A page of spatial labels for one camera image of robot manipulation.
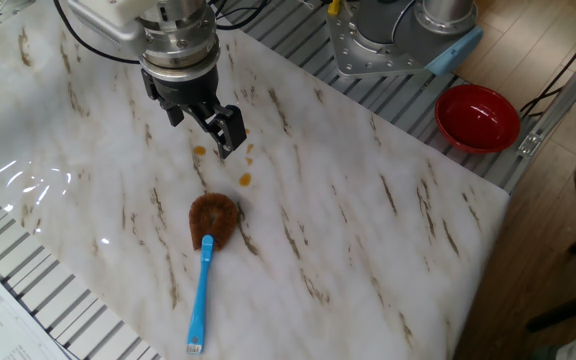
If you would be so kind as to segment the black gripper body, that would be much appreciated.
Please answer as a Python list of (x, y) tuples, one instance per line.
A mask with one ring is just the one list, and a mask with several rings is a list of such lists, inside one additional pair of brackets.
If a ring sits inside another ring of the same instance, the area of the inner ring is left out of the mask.
[(218, 69), (214, 66), (204, 75), (188, 81), (165, 81), (158, 79), (141, 69), (147, 96), (152, 100), (161, 100), (173, 105), (206, 104), (220, 106), (217, 97), (219, 82)]

